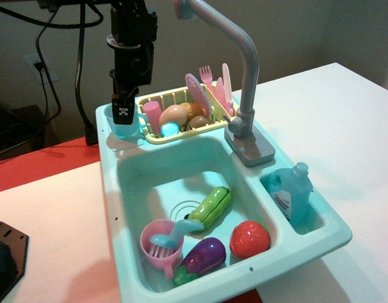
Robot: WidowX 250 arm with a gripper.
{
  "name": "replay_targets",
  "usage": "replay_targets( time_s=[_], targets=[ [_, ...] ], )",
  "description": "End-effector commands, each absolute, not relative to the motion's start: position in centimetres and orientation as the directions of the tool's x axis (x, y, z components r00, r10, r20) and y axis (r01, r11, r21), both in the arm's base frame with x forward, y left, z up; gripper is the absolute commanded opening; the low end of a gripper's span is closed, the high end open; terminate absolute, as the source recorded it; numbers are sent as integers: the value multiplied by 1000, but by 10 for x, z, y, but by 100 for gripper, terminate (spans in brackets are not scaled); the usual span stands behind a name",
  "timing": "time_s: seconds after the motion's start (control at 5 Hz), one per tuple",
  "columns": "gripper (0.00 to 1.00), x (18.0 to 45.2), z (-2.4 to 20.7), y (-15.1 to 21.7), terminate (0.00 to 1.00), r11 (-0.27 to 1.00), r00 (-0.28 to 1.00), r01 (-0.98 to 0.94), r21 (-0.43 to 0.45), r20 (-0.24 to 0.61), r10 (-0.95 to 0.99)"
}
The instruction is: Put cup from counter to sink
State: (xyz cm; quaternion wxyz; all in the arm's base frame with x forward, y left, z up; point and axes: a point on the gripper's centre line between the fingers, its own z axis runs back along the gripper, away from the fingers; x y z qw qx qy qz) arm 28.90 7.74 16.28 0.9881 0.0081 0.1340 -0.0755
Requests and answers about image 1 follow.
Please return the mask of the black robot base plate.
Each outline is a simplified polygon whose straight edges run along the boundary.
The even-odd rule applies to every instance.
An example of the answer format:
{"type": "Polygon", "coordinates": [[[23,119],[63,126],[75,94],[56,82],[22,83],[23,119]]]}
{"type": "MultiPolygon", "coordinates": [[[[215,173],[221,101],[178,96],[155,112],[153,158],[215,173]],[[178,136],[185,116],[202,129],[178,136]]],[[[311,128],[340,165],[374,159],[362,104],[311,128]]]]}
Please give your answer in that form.
{"type": "Polygon", "coordinates": [[[29,236],[0,222],[0,302],[25,274],[29,236]]]}

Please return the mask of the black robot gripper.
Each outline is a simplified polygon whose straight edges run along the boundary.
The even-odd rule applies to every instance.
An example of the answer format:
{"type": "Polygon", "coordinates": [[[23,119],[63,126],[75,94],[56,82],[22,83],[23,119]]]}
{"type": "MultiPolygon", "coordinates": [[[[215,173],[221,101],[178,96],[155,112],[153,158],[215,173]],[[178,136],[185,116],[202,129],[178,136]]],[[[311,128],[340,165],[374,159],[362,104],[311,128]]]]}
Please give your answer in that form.
{"type": "Polygon", "coordinates": [[[111,34],[107,45],[114,50],[112,116],[115,124],[131,125],[134,96],[152,79],[157,35],[156,11],[144,1],[111,1],[111,34]]]}

